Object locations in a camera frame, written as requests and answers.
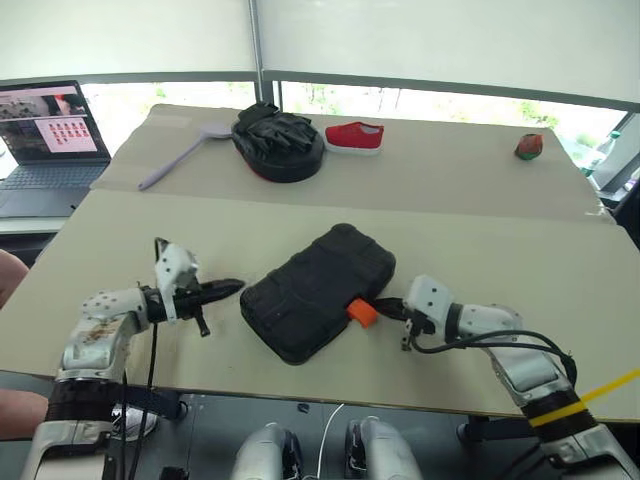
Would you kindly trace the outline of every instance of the orange object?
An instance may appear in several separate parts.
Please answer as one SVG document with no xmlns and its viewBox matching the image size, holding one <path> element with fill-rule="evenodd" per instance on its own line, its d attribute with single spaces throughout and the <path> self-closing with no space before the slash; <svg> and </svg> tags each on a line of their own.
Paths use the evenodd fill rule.
<svg viewBox="0 0 640 480">
<path fill-rule="evenodd" d="M 358 320 L 364 328 L 369 328 L 376 321 L 378 312 L 361 298 L 356 298 L 347 307 L 347 315 L 352 320 Z"/>
</svg>

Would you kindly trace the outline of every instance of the laptop keyboard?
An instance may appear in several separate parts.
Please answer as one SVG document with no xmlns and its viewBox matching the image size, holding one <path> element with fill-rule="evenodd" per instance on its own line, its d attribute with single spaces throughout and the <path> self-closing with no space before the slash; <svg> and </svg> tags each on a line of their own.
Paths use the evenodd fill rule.
<svg viewBox="0 0 640 480">
<path fill-rule="evenodd" d="M 0 184 L 0 190 L 88 187 L 103 170 L 104 165 L 35 168 L 22 166 Z"/>
</svg>

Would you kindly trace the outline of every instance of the person's leg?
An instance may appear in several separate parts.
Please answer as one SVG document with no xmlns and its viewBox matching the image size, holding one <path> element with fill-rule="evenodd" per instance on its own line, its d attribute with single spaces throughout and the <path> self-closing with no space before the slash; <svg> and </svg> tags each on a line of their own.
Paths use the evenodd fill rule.
<svg viewBox="0 0 640 480">
<path fill-rule="evenodd" d="M 29 268 L 18 257 L 0 250 L 0 308 L 4 307 L 27 273 Z"/>
<path fill-rule="evenodd" d="M 0 250 L 0 308 L 27 273 L 29 269 L 18 257 Z M 44 420 L 47 406 L 47 399 L 37 393 L 0 389 L 0 440 L 31 438 Z"/>
<path fill-rule="evenodd" d="M 0 389 L 0 440 L 31 438 L 44 421 L 48 403 L 37 393 Z"/>
</svg>

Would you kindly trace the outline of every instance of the red sneaker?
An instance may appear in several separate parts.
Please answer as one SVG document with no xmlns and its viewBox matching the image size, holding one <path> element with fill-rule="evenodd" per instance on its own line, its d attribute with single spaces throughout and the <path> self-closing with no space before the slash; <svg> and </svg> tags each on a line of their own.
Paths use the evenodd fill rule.
<svg viewBox="0 0 640 480">
<path fill-rule="evenodd" d="M 362 122 L 327 127 L 324 144 L 327 150 L 355 155 L 375 155 L 380 151 L 384 126 Z"/>
</svg>

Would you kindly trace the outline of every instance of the white shoe sole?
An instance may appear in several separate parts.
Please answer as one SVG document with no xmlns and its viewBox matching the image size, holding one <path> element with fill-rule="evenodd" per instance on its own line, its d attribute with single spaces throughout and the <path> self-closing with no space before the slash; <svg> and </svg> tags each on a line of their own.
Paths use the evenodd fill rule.
<svg viewBox="0 0 640 480">
<path fill-rule="evenodd" d="M 327 150 L 333 153 L 345 153 L 347 155 L 360 155 L 363 157 L 372 157 L 380 153 L 382 145 L 378 148 L 356 148 L 356 147 L 339 147 L 338 145 L 334 145 L 329 143 L 327 140 L 327 134 L 324 130 L 321 132 L 322 140 L 324 140 L 324 146 Z"/>
</svg>

